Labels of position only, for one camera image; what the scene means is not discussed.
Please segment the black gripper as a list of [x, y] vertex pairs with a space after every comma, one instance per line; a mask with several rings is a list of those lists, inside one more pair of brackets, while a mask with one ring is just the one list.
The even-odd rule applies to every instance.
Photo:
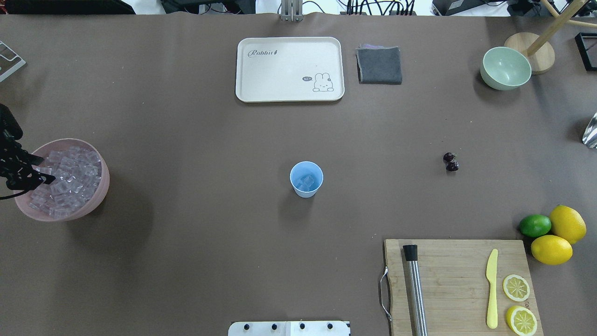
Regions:
[[17, 142], [23, 137], [23, 130], [9, 108], [1, 104], [1, 177], [6, 178], [6, 185], [13, 191], [35, 190], [42, 183], [51, 184], [56, 177], [40, 172], [31, 172], [31, 166], [39, 166], [44, 158], [28, 153]]

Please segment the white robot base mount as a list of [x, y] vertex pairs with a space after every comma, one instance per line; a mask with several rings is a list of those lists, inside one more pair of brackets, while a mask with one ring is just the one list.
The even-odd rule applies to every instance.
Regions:
[[350, 336], [350, 322], [346, 321], [264, 321], [235, 322], [228, 329], [229, 336]]

